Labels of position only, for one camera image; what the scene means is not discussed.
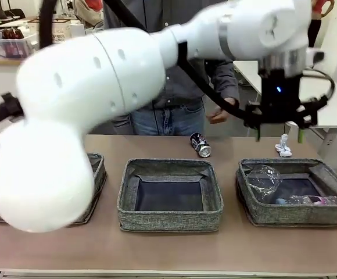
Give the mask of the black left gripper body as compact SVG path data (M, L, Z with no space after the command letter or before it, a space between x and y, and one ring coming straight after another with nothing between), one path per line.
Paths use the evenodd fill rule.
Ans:
M261 77L261 123L301 123L303 118L297 112L302 74L286 77L284 72L260 72Z

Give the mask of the person's left hand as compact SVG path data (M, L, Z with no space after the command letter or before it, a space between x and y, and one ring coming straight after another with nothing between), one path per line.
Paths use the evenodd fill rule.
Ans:
M224 98L224 100L230 103L231 105L238 104L238 100L235 98L229 97L229 98ZM224 109L220 108L219 106L216 106L213 112L208 113L206 115L206 118L210 124L220 124L220 123L226 122L229 117L230 117L230 114L226 112Z

